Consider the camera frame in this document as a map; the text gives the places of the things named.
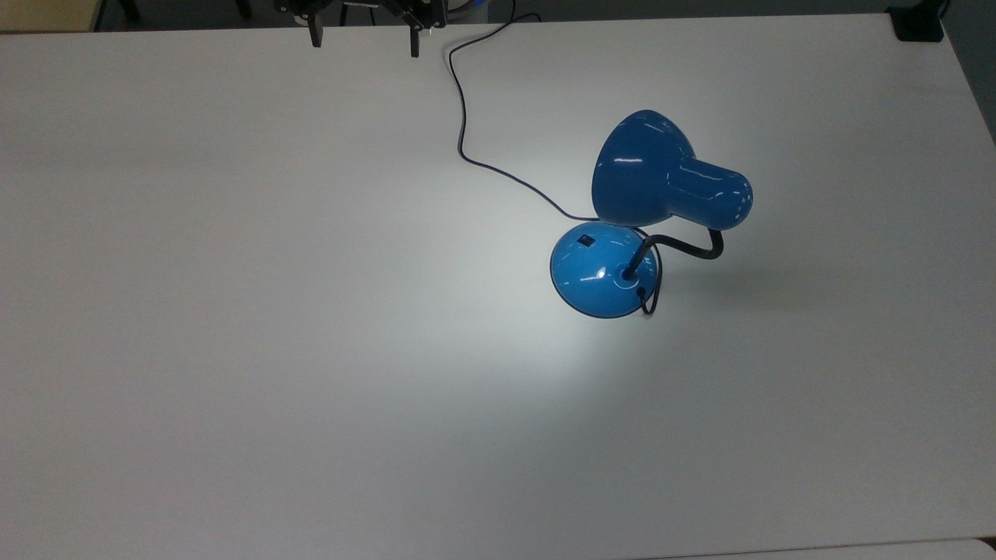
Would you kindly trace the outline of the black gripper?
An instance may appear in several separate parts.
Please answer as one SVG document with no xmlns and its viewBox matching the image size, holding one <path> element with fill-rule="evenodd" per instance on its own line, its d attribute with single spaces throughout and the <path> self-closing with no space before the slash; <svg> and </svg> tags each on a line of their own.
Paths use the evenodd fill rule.
<svg viewBox="0 0 996 560">
<path fill-rule="evenodd" d="M 335 3 L 349 7 L 383 9 L 401 19 L 409 28 L 410 56 L 420 55 L 420 32 L 434 27 L 444 27 L 447 21 L 447 1 L 274 1 L 274 8 L 292 15 L 300 25 L 308 27 L 310 43 L 321 47 L 324 26 L 321 12 Z"/>
</svg>

